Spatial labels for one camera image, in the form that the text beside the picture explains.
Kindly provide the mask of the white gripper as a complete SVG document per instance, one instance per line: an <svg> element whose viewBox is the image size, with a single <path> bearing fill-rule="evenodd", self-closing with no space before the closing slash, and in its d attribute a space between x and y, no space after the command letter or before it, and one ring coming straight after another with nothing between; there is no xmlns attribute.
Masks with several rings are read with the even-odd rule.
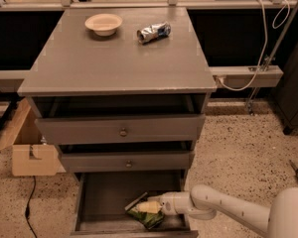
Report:
<svg viewBox="0 0 298 238"><path fill-rule="evenodd" d="M138 211L156 214L162 208L166 215L178 215L186 214L191 208L191 198L187 191L166 192L161 196L149 196L147 200L136 205Z"/></svg>

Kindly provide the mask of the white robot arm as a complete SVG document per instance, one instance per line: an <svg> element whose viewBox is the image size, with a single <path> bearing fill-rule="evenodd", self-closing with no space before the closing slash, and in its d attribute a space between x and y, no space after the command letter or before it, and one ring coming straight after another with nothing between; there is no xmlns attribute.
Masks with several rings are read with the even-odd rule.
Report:
<svg viewBox="0 0 298 238"><path fill-rule="evenodd" d="M298 238L298 187L286 188L270 207L227 195L204 184L190 191L166 192L136 205L140 212L187 214L209 220L219 211L262 238Z"/></svg>

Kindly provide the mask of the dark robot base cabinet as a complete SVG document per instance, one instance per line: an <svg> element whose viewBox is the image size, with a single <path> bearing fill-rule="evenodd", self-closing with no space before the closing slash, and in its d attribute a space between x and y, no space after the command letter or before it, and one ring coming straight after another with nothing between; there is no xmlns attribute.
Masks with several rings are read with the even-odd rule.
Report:
<svg viewBox="0 0 298 238"><path fill-rule="evenodd" d="M272 91L275 108L284 123L283 133L298 129L298 42L284 66L282 80Z"/></svg>

